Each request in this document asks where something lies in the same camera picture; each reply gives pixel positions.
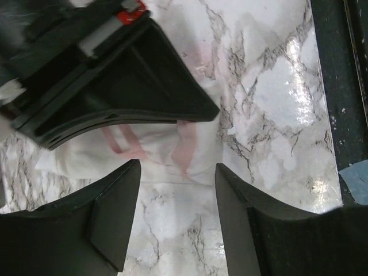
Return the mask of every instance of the pink stripe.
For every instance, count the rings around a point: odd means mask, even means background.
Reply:
[[[122,150],[119,146],[119,144],[116,142],[113,134],[111,133],[111,130],[108,127],[102,128],[102,133],[105,135],[105,138],[110,146],[110,148],[116,153],[116,154],[122,154]]]
[[[146,159],[147,154],[145,154],[138,137],[134,134],[132,128],[129,125],[119,125],[121,133],[124,135],[126,142],[131,147],[131,155],[138,159]]]
[[[181,141],[171,158],[180,166],[182,174],[187,176],[187,170],[197,148],[197,128],[195,123],[188,121],[178,121],[177,127]]]

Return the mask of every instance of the towel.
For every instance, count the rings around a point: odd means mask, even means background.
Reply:
[[[221,85],[200,85],[220,104]],[[77,136],[53,151],[41,150],[37,170],[72,179],[103,178],[131,159],[142,165],[141,182],[212,185],[221,142],[219,116],[212,122],[125,124],[96,129]]]

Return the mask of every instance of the marble countertop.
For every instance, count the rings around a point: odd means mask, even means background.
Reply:
[[[309,0],[146,3],[192,73],[224,83],[223,163],[298,208],[340,206]],[[39,153],[19,134],[2,145],[2,213],[33,210],[91,182],[36,171]],[[214,186],[142,183],[121,275],[228,275],[218,217]]]

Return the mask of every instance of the marble surface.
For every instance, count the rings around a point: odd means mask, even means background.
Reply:
[[[341,205],[309,0],[146,3],[192,73],[224,84],[223,162],[296,207]],[[19,134],[3,143],[2,213],[91,182],[36,171],[39,152]],[[121,275],[228,275],[218,217],[214,186],[142,183]]]

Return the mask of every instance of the folded cloth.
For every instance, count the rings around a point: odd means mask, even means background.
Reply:
[[[221,85],[200,85],[220,104]],[[219,116],[212,122],[125,124],[96,129],[77,136],[53,151],[42,149],[37,170],[72,179],[98,180],[130,159],[140,159],[141,182],[214,183],[221,161],[217,138]]]

